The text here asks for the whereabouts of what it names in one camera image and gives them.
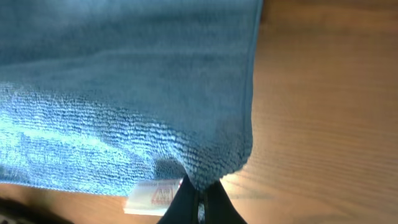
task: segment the wood grain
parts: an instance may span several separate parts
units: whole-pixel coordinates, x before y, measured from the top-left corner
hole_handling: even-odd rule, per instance
[[[398,223],[398,1],[269,1],[264,21],[254,149],[222,180],[235,207],[249,223]],[[159,219],[123,214],[120,197],[13,185],[0,196],[75,223]]]

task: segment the white label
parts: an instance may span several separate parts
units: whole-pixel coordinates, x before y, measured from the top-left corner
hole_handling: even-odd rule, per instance
[[[152,180],[134,186],[124,213],[135,215],[159,215],[166,213],[181,184],[178,180]]]

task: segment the microfiber towel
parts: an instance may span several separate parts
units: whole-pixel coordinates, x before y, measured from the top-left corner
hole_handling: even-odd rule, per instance
[[[127,195],[241,169],[261,4],[0,1],[0,182]]]

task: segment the fabric texture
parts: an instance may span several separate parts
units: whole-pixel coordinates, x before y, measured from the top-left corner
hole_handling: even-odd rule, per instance
[[[2,0],[0,182],[197,189],[252,148],[261,0]]]

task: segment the towel tag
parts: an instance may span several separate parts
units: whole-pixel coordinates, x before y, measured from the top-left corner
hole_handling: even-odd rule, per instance
[[[139,182],[130,194],[124,213],[159,215],[166,213],[182,183],[177,180],[152,180]]]

